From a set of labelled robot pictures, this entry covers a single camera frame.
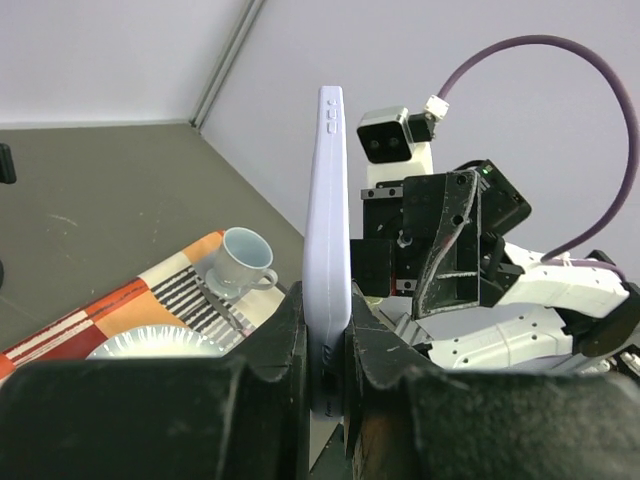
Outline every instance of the white plastic object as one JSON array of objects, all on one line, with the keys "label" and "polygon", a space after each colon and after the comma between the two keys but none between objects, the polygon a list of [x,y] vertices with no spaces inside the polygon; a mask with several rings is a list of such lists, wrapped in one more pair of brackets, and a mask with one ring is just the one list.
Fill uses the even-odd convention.
[{"label": "white plastic object", "polygon": [[429,142],[417,143],[413,155],[406,162],[369,163],[367,188],[376,188],[380,182],[404,180],[407,177],[433,174],[433,159]]},{"label": "white plastic object", "polygon": [[553,309],[537,307],[526,315],[476,332],[431,343],[429,358],[442,368],[499,370],[536,358],[569,355],[573,337]]},{"label": "white plastic object", "polygon": [[633,373],[640,377],[640,357],[635,353],[622,352],[620,359],[627,364]]},{"label": "white plastic object", "polygon": [[437,122],[442,120],[449,111],[449,104],[436,95],[431,95],[424,106],[425,112],[429,112]]},{"label": "white plastic object", "polygon": [[318,99],[302,300],[309,332],[311,411],[343,416],[344,331],[351,319],[351,254],[347,142],[342,88],[322,87]]},{"label": "white plastic object", "polygon": [[542,253],[511,243],[505,245],[505,253],[525,273],[518,277],[498,305],[533,303],[604,318],[629,296],[618,275],[611,270],[546,265],[540,263]]}]

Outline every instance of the camera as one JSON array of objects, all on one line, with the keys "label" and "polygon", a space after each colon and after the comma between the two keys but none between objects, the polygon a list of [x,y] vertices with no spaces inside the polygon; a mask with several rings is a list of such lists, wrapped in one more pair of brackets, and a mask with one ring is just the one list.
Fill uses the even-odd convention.
[{"label": "camera", "polygon": [[366,113],[357,133],[371,163],[405,162],[413,155],[409,110],[405,107],[389,107]]},{"label": "camera", "polygon": [[371,163],[406,162],[418,144],[433,140],[437,120],[426,109],[409,115],[405,107],[389,107],[366,113],[357,132]]}]

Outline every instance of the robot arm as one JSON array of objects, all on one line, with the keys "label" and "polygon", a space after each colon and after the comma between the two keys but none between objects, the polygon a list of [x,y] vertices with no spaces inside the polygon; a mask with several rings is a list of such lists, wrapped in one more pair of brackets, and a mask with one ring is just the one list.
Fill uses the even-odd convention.
[{"label": "robot arm", "polygon": [[[624,282],[602,252],[543,262],[543,254],[505,242],[531,213],[527,201],[489,160],[434,174],[429,143],[413,142],[415,124],[406,112],[372,112],[358,128],[370,161],[361,192],[364,238],[351,244],[352,272],[363,293],[412,297],[414,320],[480,306],[535,305],[511,321],[430,342],[427,356],[445,368],[597,358],[624,346],[638,325],[637,286]],[[429,124],[430,138],[435,125]]]}]

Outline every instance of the white plastic panel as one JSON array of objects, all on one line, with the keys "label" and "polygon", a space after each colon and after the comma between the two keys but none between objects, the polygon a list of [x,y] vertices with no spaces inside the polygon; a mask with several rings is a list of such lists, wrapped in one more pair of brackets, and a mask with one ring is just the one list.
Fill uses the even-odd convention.
[{"label": "white plastic panel", "polygon": [[513,320],[434,341],[429,358],[447,369],[499,370],[542,357],[568,355],[573,339],[553,309],[537,307]]},{"label": "white plastic panel", "polygon": [[0,127],[186,120],[237,0],[3,0]]},{"label": "white plastic panel", "polygon": [[509,243],[505,252],[525,274],[518,277],[499,305],[533,303],[603,318],[629,296],[620,278],[610,270],[541,264],[541,253]]}]

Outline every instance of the white wall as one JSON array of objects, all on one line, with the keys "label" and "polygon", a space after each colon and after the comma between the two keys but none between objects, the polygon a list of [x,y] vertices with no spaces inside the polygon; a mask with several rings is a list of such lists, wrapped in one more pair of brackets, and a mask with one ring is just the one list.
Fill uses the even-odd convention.
[{"label": "white wall", "polygon": [[2,0],[0,127],[191,114],[240,0]]},{"label": "white wall", "polygon": [[[640,108],[634,0],[325,0],[266,3],[203,134],[298,230],[307,211],[316,92],[344,88],[353,236],[366,159],[355,129],[367,111],[418,111],[467,57],[509,36],[550,33],[610,61]],[[510,240],[541,251],[590,226],[613,197],[626,155],[615,99],[582,60],[549,47],[503,52],[452,91],[433,145],[446,171],[491,158],[534,208]],[[640,192],[588,246],[640,278]]]}]

